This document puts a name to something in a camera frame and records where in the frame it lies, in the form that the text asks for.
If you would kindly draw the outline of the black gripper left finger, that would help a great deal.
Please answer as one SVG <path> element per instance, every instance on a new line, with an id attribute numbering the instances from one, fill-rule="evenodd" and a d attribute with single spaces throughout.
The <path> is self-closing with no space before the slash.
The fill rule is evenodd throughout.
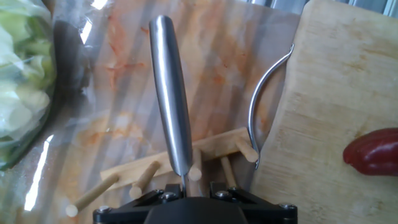
<path id="1" fill-rule="evenodd" d="M 185 197 L 185 187 L 167 184 L 165 189 L 155 189 L 119 208 L 102 206 L 93 211 L 94 224 L 144 223 L 149 212 L 162 205 Z"/>

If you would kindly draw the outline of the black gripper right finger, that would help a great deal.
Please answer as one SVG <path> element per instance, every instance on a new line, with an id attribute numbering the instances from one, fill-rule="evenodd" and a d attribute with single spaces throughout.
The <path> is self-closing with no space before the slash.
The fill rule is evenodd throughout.
<path id="1" fill-rule="evenodd" d="M 297 224 L 296 205 L 273 204 L 239 187 L 228 187 L 224 182 L 210 182 L 210 198 L 236 205 L 249 223 Z"/>

